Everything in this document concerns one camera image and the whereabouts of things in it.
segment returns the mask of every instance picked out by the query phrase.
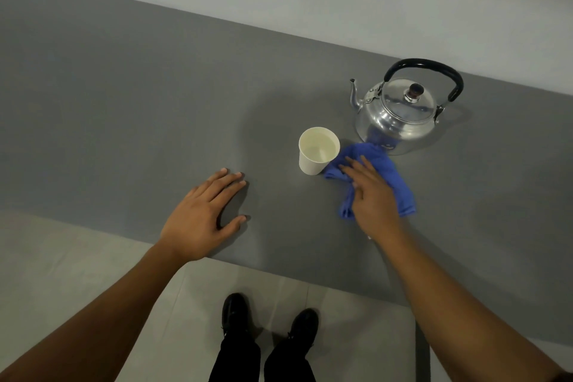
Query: black pants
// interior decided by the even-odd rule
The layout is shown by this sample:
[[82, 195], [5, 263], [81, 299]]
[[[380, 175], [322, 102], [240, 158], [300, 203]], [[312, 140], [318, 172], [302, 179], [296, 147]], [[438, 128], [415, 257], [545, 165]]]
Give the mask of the black pants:
[[[258, 382], [261, 349], [247, 332], [229, 331], [211, 371], [209, 382]], [[265, 382], [316, 382], [311, 365], [292, 340], [283, 340], [265, 363]]]

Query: kettle spout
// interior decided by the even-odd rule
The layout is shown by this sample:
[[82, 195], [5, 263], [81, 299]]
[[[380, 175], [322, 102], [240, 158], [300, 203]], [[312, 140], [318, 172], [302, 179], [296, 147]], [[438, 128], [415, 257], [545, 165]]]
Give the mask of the kettle spout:
[[356, 81], [350, 79], [350, 105], [355, 110], [360, 110], [362, 107], [362, 100], [356, 96]]

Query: kettle lid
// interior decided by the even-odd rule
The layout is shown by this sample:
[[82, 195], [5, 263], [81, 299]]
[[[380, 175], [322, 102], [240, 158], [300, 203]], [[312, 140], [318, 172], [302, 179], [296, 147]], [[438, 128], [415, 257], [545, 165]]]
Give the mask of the kettle lid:
[[392, 115], [412, 124], [425, 122], [436, 110], [430, 91], [409, 79], [392, 79], [384, 83], [380, 98]]

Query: hand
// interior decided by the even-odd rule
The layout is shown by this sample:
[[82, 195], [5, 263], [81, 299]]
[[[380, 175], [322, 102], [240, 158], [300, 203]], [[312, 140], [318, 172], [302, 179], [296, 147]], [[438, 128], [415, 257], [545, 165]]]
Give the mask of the hand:
[[191, 189], [163, 226], [158, 244], [171, 248], [183, 263], [206, 256], [239, 231], [247, 220], [245, 216], [237, 216], [217, 229], [221, 210], [247, 184], [244, 181], [233, 183], [242, 177], [240, 172], [227, 172], [223, 168]]
[[392, 188], [363, 155], [362, 163], [349, 157], [350, 166], [340, 169], [352, 179], [355, 189], [352, 211], [356, 222], [367, 235], [380, 241], [388, 234], [401, 232], [398, 207]]

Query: forearm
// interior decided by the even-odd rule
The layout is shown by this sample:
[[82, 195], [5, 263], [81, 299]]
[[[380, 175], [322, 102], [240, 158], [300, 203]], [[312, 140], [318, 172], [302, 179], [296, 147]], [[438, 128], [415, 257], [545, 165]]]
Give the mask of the forearm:
[[377, 238], [430, 345], [469, 380], [546, 382], [561, 370], [489, 311], [404, 232]]
[[117, 283], [11, 364], [6, 381], [113, 381], [182, 262], [155, 245]]

